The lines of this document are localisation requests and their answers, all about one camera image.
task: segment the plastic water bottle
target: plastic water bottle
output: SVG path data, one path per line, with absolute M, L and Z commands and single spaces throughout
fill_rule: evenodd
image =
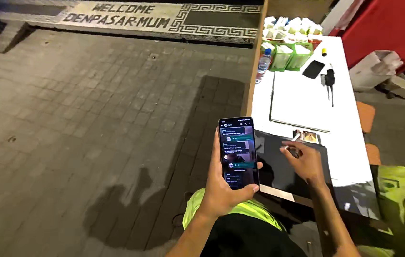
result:
M 271 61 L 270 57 L 271 49 L 266 49 L 264 55 L 260 58 L 258 62 L 258 73 L 256 74 L 255 84 L 258 84 L 263 79 L 264 73 L 266 73 L 267 68 Z

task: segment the cigarette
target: cigarette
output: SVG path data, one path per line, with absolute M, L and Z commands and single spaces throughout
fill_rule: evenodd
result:
M 296 136 L 294 136 L 293 139 L 291 139 L 291 142 L 296 141 L 297 138 L 300 137 L 300 136 L 301 136 L 301 133 L 296 133 Z M 288 150 L 289 147 L 290 147 L 289 145 L 286 145 L 286 146 L 284 147 L 284 149 Z

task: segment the orange stool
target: orange stool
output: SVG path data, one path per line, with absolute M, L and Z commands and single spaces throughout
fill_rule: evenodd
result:
M 366 152 L 369 164 L 382 165 L 382 161 L 380 161 L 380 151 L 375 145 L 366 143 Z
M 359 101 L 356 102 L 356 108 L 358 108 L 361 130 L 363 133 L 370 133 L 374 122 L 375 108 Z

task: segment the chat app interface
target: chat app interface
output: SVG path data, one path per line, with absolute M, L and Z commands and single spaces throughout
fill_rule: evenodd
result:
M 255 183 L 257 176 L 253 122 L 232 119 L 220 122 L 223 175 L 232 189 Z

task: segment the hand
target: hand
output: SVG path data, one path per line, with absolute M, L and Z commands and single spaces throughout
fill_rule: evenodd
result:
M 325 184 L 320 152 L 300 142 L 285 141 L 283 144 L 294 146 L 302 152 L 302 156 L 297 159 L 287 149 L 280 148 L 280 152 L 285 155 L 298 176 L 309 185 Z
M 258 162 L 258 169 L 262 167 L 263 164 Z M 251 199 L 259 188 L 257 184 L 249 184 L 243 189 L 232 190 L 223 179 L 220 139 L 217 129 L 213 139 L 212 159 L 207 174 L 205 193 L 198 212 L 211 219 L 217 219 L 219 216 L 228 214 L 239 203 Z

